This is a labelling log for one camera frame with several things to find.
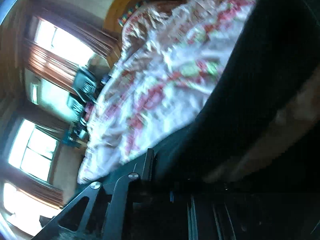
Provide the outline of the pink floral bed quilt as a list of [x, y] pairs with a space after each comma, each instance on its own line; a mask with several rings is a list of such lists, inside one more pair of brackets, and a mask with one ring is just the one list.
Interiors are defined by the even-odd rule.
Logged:
[[140, 7], [87, 123], [77, 182], [136, 159], [203, 109], [257, 0], [185, 0]]

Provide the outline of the pink curtain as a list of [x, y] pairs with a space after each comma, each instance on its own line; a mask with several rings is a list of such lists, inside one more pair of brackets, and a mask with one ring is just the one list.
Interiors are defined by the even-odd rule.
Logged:
[[24, 39], [22, 51], [27, 69], [52, 84], [76, 94], [72, 85], [79, 66], [28, 39]]
[[63, 17], [50, 10], [40, 10], [36, 16], [73, 35], [105, 59], [117, 45], [118, 40], [109, 33], [74, 17]]

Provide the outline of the black pants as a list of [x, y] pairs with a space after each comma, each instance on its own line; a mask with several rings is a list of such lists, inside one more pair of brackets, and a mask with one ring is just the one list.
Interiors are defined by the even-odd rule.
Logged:
[[151, 149], [149, 198], [124, 239], [318, 237], [319, 124], [278, 129], [275, 160], [249, 156], [319, 65], [319, 26], [303, 0], [258, 0], [196, 119]]

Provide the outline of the colourful checkered pillow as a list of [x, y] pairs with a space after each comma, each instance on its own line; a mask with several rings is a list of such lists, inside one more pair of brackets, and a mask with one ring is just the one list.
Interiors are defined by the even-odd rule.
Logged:
[[123, 27], [126, 21], [132, 16], [132, 14], [136, 12], [141, 6], [146, 5], [147, 3], [149, 3], [149, 0], [141, 0], [134, 6], [130, 7], [120, 16], [120, 18], [118, 18], [118, 24]]

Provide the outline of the pink curtain left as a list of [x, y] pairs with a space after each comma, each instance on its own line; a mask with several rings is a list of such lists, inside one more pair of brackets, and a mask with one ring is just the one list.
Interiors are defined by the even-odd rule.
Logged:
[[27, 69], [52, 84], [76, 94], [72, 85], [79, 66], [28, 39], [24, 39], [22, 51]]

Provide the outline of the pink curtain right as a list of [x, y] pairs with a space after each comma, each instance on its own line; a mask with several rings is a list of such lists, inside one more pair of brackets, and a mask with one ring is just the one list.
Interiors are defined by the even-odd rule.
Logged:
[[36, 16], [73, 35], [105, 59], [117, 45], [118, 40], [109, 33], [74, 17], [63, 17], [50, 10], [40, 10]]

